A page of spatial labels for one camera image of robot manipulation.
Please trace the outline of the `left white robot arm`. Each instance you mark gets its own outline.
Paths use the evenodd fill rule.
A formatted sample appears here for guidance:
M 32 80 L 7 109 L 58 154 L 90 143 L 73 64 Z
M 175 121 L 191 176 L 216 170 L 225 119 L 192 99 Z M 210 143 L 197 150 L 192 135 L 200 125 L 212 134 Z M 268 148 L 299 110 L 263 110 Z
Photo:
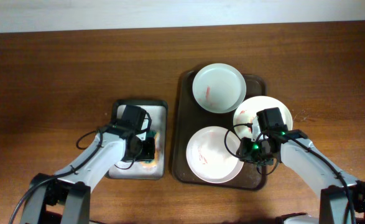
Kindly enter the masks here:
M 60 223 L 89 223 L 92 190 L 118 162 L 133 165 L 148 145 L 141 135 L 149 132 L 150 114 L 126 105 L 121 118 L 95 131 L 93 142 L 69 165 L 54 175 L 39 174 L 18 202 L 21 223 L 40 223 L 49 217 L 46 206 L 62 201 Z

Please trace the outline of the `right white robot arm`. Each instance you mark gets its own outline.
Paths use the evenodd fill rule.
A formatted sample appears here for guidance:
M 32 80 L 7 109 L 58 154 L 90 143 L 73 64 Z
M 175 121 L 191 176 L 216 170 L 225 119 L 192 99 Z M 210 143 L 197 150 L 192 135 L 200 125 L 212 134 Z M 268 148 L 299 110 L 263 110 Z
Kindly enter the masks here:
M 249 137 L 242 137 L 237 157 L 256 166 L 284 164 L 320 198 L 320 214 L 291 213 L 276 223 L 365 223 L 365 181 L 348 174 L 324 156 L 301 130 L 288 130 L 278 108 L 257 112 Z

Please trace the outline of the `cream white plate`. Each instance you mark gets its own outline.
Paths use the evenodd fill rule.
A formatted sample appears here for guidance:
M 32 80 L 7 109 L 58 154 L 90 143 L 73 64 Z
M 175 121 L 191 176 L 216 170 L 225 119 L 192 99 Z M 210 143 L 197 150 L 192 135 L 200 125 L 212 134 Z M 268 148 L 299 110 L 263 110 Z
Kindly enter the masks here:
M 284 123 L 292 130 L 293 118 L 289 109 L 281 101 L 269 96 L 254 96 L 244 100 L 234 112 L 233 125 L 252 123 L 257 112 L 275 107 L 279 108 Z

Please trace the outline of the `pink white plate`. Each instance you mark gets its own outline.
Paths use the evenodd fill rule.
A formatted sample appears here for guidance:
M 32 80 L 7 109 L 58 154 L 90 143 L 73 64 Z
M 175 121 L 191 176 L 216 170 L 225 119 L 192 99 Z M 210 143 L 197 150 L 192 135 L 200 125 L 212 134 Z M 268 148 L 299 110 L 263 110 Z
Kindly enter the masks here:
M 234 179 L 243 162 L 234 157 L 240 145 L 234 133 L 226 128 L 209 126 L 197 131 L 189 140 L 186 159 L 191 171 L 201 180 L 222 184 Z

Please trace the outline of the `green and yellow sponge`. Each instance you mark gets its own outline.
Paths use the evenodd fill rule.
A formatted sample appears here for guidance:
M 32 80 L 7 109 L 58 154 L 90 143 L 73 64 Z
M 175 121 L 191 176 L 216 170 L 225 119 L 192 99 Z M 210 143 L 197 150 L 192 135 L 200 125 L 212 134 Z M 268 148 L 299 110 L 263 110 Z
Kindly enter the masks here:
M 156 167 L 160 157 L 160 134 L 156 131 L 149 131 L 146 140 L 143 142 L 143 149 L 136 161 L 140 162 L 143 168 Z

